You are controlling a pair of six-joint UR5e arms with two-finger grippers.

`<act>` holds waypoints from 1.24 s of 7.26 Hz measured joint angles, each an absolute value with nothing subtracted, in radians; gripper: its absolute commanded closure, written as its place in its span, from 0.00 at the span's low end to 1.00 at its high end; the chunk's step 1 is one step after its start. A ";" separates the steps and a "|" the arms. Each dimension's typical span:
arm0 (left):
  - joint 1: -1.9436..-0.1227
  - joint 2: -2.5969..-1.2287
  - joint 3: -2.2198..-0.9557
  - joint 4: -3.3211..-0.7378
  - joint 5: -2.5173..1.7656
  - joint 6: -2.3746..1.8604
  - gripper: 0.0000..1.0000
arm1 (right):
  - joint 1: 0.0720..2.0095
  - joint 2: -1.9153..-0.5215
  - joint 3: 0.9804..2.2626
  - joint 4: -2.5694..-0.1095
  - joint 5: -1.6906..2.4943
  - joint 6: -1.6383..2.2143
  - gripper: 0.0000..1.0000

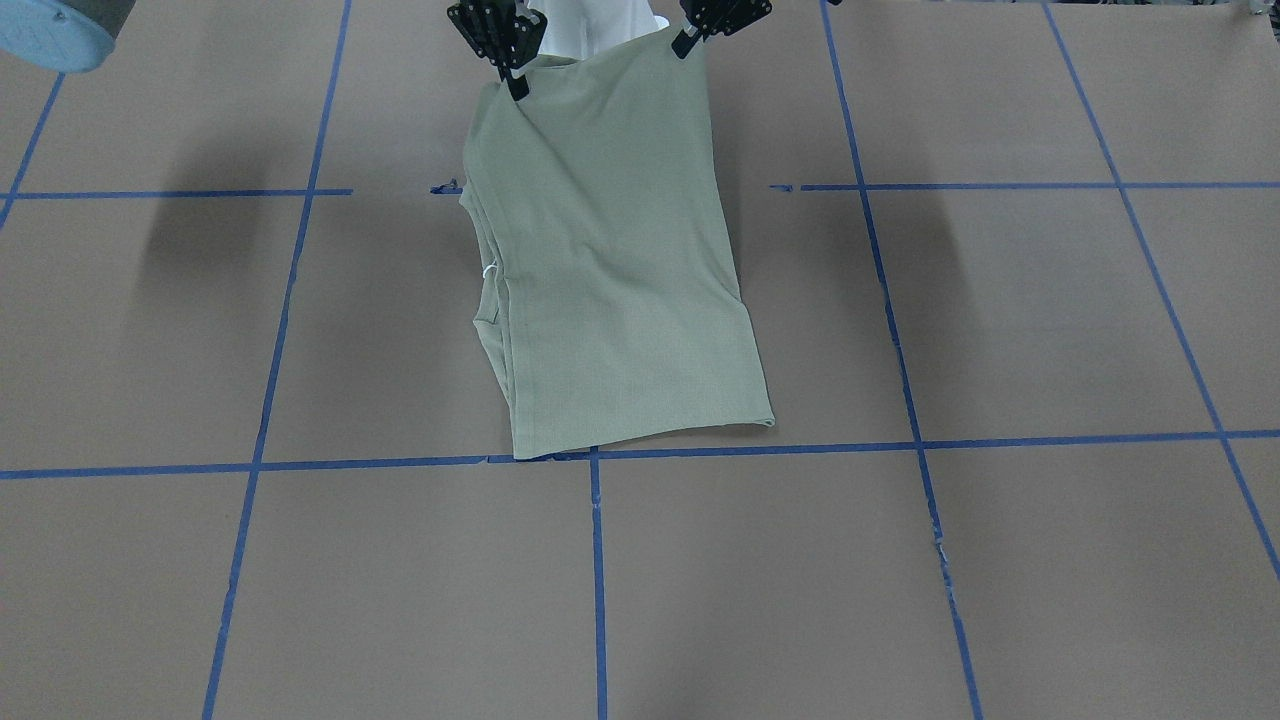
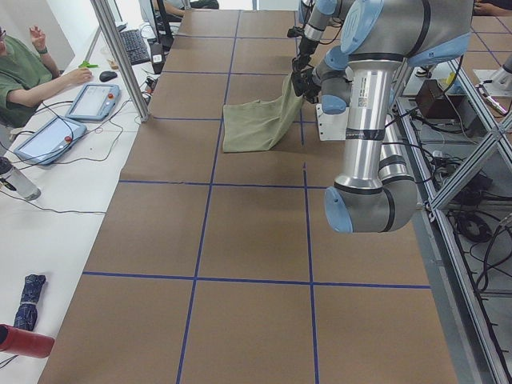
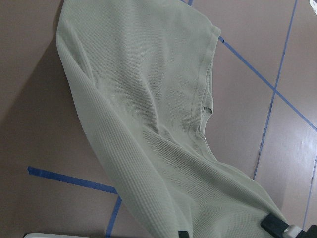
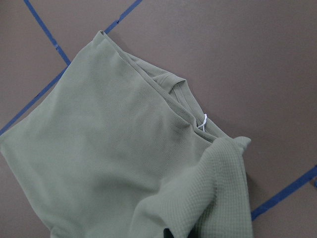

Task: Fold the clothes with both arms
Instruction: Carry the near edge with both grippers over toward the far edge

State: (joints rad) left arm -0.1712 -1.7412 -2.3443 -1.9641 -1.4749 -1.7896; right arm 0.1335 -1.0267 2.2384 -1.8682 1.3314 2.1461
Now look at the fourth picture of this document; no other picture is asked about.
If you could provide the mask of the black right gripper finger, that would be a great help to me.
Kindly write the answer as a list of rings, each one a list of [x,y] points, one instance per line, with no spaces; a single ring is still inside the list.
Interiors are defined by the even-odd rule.
[[[173,238],[173,234],[169,228],[163,230],[163,238]]]

